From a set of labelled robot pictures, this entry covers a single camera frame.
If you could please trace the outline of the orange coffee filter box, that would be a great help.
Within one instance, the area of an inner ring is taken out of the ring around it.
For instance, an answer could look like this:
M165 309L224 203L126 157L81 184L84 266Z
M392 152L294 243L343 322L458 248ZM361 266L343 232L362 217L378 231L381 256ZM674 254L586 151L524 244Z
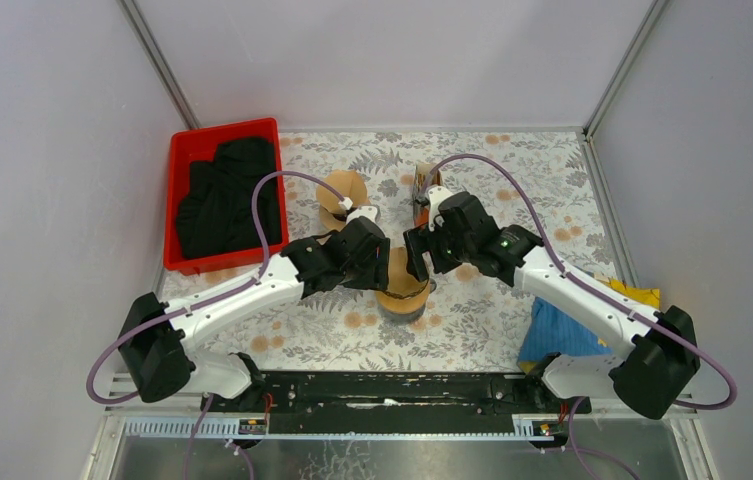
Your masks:
M426 192L430 187L443 185L441 173L433 172L435 166L435 163L418 163L415 166L411 198L413 221L416 226L428 222L429 205L425 196Z

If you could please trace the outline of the red-rimmed glass carafe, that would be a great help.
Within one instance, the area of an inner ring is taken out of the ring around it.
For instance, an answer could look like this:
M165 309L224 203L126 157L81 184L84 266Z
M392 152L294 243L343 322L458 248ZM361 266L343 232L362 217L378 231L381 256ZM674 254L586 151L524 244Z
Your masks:
M346 228L334 232L331 238L326 242L326 245L335 250L347 249L349 246L349 232Z

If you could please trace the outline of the grey glass pitcher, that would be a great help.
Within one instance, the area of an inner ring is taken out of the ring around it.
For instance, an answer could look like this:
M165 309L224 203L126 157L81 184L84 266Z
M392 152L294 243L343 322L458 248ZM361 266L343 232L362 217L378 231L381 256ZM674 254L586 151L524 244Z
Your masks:
M377 298L382 316L397 325L411 324L420 319L426 311L431 294L437 289L437 282L429 280L428 293L409 300L395 300L380 296Z

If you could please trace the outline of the grey ribbed glass dripper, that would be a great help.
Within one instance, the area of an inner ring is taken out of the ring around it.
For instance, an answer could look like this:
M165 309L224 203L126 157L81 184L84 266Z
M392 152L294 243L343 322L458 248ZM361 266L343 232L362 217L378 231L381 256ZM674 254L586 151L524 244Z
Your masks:
M395 300L409 300L425 293L428 293L430 289L430 282L417 281L415 278L411 278L402 282L395 282L389 284L387 288L380 291L379 294L383 297Z

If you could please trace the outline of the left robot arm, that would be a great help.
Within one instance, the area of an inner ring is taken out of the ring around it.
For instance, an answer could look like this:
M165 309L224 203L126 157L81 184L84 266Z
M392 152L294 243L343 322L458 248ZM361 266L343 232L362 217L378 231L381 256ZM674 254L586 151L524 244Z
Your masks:
M153 293L134 300L117 350L135 398L156 403L177 393L207 393L248 411L261 401L261 373L245 354L205 348L213 336L275 307L338 287L381 291L388 283L390 240L370 219L296 240L265 267L170 303Z

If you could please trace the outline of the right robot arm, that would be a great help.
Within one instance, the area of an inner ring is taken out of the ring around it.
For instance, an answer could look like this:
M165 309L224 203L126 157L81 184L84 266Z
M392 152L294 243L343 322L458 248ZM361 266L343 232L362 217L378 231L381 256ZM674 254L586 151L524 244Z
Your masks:
M525 386L527 402L549 412L564 399L615 397L637 414L661 419L700 368L691 316L660 311L557 259L519 225L499 227L466 191L435 186L423 200L425 223L405 232L407 271L420 281L471 264L486 277L549 302L604 341L608 354L545 356Z

